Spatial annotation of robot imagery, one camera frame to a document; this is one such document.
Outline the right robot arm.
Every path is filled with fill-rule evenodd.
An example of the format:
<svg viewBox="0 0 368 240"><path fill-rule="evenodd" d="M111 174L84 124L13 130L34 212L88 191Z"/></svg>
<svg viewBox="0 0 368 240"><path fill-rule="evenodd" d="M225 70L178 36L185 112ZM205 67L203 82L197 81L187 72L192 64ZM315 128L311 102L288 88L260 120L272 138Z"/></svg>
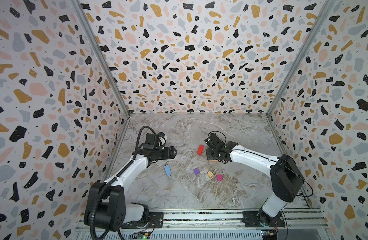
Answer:
<svg viewBox="0 0 368 240"><path fill-rule="evenodd" d="M283 208L298 196L305 182L293 158L286 154L276 157L258 153L232 141L226 143L216 133L210 133L205 143L208 146L208 160L217 160L223 164L242 164L271 179L273 193L254 217L250 216L245 220L248 224L272 226L277 222L276 218L281 216Z"/></svg>

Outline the light blue block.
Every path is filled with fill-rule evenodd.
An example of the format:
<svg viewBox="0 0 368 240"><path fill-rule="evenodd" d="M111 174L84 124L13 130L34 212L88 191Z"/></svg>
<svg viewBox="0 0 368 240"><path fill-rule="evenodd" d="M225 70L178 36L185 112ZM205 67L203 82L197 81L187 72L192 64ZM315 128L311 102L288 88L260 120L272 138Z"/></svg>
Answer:
<svg viewBox="0 0 368 240"><path fill-rule="evenodd" d="M171 171L170 166L168 166L168 165L164 166L164 170L165 170L167 176L172 175L172 171Z"/></svg>

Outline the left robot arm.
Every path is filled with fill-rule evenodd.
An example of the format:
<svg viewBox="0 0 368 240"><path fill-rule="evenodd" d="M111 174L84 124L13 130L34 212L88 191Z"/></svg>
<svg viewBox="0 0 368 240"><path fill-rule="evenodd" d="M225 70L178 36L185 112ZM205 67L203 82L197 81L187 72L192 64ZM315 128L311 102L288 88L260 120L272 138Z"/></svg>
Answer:
<svg viewBox="0 0 368 240"><path fill-rule="evenodd" d="M160 132L147 134L146 140L133 152L130 161L104 182L94 183L89 190L84 224L94 239L116 232L125 225L145 228L150 224L149 207L126 203L125 193L136 177L151 164L171 160L177 150L166 146L166 136Z"/></svg>

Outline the red block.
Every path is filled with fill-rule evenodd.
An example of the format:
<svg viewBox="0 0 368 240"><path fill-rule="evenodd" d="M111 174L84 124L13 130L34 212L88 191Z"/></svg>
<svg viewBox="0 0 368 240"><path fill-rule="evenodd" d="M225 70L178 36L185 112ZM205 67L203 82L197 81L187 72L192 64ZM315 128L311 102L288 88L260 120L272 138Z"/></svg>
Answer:
<svg viewBox="0 0 368 240"><path fill-rule="evenodd" d="M197 155L201 156L204 150L204 146L203 145L199 145L198 150L197 150Z"/></svg>

